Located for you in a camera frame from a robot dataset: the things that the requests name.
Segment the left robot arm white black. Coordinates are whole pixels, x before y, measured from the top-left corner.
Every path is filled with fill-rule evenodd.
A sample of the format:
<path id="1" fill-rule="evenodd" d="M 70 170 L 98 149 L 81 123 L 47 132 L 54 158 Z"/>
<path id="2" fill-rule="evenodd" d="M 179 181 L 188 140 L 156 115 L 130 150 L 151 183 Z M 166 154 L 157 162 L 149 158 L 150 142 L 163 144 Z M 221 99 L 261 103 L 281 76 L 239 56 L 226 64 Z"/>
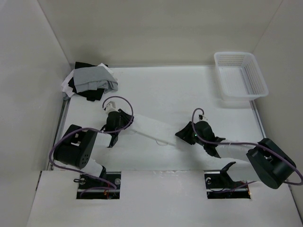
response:
<path id="1" fill-rule="evenodd" d="M 127 114 L 122 109 L 106 107 L 106 124 L 100 129 L 82 128 L 72 124 L 61 141 L 54 146 L 50 157 L 54 160 L 75 167 L 76 169 L 62 167 L 70 171 L 84 173 L 84 169 L 90 160 L 90 156 L 100 133 L 104 136 L 106 148 L 112 148 L 118 141 L 120 131 L 128 128 L 134 121 L 133 114 Z"/>

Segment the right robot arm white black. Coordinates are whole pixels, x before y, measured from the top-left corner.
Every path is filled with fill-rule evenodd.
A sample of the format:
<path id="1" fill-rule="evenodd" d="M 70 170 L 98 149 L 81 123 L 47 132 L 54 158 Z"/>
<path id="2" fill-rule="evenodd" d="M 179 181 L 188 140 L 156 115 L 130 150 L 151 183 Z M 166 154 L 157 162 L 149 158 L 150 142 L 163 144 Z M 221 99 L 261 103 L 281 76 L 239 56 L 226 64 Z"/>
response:
<path id="1" fill-rule="evenodd" d="M 215 158 L 233 158 L 249 162 L 258 179 L 266 186 L 277 189 L 297 168 L 294 161 L 271 139 L 258 143 L 234 142 L 215 136 L 206 121 L 190 121 L 175 136 L 187 144 L 199 144 Z"/>

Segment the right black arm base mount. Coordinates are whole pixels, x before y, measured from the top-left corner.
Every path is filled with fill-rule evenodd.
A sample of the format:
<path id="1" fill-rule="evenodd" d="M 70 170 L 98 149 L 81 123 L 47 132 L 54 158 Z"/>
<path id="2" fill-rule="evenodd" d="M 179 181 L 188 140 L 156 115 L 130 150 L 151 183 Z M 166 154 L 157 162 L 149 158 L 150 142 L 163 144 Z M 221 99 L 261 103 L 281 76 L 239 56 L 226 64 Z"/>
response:
<path id="1" fill-rule="evenodd" d="M 246 182 L 233 181 L 227 171 L 236 162 L 230 162 L 220 170 L 211 170 L 204 173 L 206 195 L 208 199 L 250 199 L 250 190 Z"/>

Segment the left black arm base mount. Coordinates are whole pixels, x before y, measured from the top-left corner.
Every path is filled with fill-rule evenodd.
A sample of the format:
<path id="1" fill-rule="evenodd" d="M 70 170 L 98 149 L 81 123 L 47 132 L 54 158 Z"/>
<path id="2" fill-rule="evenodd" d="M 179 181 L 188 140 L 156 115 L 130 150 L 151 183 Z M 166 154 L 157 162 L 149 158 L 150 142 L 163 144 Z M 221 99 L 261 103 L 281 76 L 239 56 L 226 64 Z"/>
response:
<path id="1" fill-rule="evenodd" d="M 76 199 L 82 200 L 118 200 L 120 199 L 121 172 L 107 172 L 105 179 L 116 186 L 93 179 L 87 175 L 80 175 L 73 180 L 78 184 Z"/>

